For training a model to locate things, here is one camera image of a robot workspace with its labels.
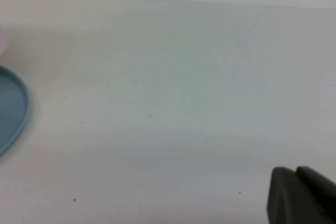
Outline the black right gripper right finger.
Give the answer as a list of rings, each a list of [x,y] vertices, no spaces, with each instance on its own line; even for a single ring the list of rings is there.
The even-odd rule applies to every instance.
[[[319,205],[328,214],[335,214],[335,183],[306,166],[297,167],[296,174],[303,180]]]

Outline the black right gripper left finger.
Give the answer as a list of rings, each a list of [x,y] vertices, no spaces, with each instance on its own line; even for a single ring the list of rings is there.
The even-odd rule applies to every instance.
[[[319,205],[296,170],[272,170],[267,201],[269,223],[335,223],[335,214],[328,214]]]

